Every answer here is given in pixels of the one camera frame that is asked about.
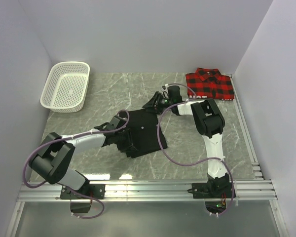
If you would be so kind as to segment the black long sleeve shirt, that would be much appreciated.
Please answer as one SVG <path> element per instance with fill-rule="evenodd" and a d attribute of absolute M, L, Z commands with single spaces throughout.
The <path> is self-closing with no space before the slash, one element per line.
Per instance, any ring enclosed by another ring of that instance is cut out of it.
<path fill-rule="evenodd" d="M 140 109 L 130 111 L 129 116 L 124 140 L 117 144 L 118 150 L 131 158 L 159 151 L 157 115 Z"/>

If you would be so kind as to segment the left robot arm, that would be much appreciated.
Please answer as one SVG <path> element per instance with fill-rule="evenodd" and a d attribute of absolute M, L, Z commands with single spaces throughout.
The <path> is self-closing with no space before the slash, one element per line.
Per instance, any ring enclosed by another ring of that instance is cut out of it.
<path fill-rule="evenodd" d="M 122 153 L 137 150 L 130 129 L 124 125 L 114 126 L 107 122 L 87 132 L 66 136 L 53 132 L 44 139 L 28 165 L 49 184 L 62 184 L 71 188 L 77 198 L 85 198 L 90 191 L 89 180 L 69 168 L 72 157 L 92 148 L 112 144 Z"/>

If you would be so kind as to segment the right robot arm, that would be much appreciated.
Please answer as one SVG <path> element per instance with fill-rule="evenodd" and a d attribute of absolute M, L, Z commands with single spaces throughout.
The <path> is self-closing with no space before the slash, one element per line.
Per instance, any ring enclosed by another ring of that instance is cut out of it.
<path fill-rule="evenodd" d="M 161 115 L 166 109 L 177 116 L 192 116 L 198 133 L 202 136 L 207 153 L 208 181 L 199 192 L 219 197 L 231 189 L 228 169 L 224 163 L 222 133 L 225 120 L 214 100 L 183 100 L 179 92 L 156 92 L 143 105 L 143 109 Z"/>

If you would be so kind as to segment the folded black shirt under plaid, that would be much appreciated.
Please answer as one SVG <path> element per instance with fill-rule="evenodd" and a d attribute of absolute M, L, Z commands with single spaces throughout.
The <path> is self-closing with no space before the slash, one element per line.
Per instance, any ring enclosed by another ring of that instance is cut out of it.
<path fill-rule="evenodd" d="M 208 97 L 208 96 L 199 96 L 199 95 L 189 95 L 188 97 L 190 100 L 192 99 L 201 99 L 201 100 L 205 100 L 205 99 L 212 99 L 212 97 Z M 222 100 L 222 101 L 233 101 L 234 98 L 213 98 L 215 100 Z"/>

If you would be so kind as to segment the red black plaid shirt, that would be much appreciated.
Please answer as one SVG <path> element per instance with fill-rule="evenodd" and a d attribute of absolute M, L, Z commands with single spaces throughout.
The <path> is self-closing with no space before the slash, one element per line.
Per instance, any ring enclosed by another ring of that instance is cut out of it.
<path fill-rule="evenodd" d="M 197 68 L 195 73 L 185 75 L 187 95 L 208 96 L 212 98 L 235 98 L 231 78 L 218 69 Z"/>

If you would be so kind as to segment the white perforated plastic basket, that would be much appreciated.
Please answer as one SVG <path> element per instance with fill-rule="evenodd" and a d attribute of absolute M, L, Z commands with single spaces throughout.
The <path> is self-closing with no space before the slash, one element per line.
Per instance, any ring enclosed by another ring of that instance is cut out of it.
<path fill-rule="evenodd" d="M 44 85 L 40 104 L 57 113 L 75 113 L 82 109 L 89 84 L 87 63 L 66 61 L 55 64 Z"/>

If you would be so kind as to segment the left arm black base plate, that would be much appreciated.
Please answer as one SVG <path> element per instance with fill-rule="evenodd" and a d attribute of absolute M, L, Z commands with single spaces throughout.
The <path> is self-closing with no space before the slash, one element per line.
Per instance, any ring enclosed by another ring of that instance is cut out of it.
<path fill-rule="evenodd" d="M 105 188 L 105 184 L 89 184 L 88 186 L 78 190 L 77 193 L 96 199 L 103 199 L 105 196 Z M 75 200 L 85 199 L 85 197 L 74 194 L 69 188 L 63 187 L 60 193 L 60 199 Z"/>

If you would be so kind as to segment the black box under rail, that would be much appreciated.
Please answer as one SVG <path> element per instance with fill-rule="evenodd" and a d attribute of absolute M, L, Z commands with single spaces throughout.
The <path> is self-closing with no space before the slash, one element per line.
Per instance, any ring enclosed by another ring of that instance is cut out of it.
<path fill-rule="evenodd" d="M 91 208 L 91 203 L 89 202 L 71 202 L 70 211 L 74 214 L 88 213 Z"/>

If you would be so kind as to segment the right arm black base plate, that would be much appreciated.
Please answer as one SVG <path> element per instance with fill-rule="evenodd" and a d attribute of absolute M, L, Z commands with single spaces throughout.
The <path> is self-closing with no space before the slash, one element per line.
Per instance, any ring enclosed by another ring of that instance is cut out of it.
<path fill-rule="evenodd" d="M 236 197 L 236 193 L 232 192 L 232 185 L 214 185 L 210 183 L 192 183 L 191 188 L 187 190 L 192 194 L 194 199 L 213 199 L 213 198 L 231 198 Z"/>

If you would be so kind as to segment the aluminium front rail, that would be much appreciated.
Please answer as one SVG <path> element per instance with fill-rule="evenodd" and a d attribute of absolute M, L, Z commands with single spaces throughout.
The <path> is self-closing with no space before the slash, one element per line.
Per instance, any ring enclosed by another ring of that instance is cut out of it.
<path fill-rule="evenodd" d="M 113 201 L 194 201 L 188 189 L 196 180 L 99 180 L 91 184 L 104 184 L 104 202 Z M 277 195 L 270 180 L 234 181 L 236 199 L 276 200 Z M 61 201 L 63 192 L 60 185 L 44 184 L 36 189 L 21 186 L 18 202 L 54 202 Z"/>

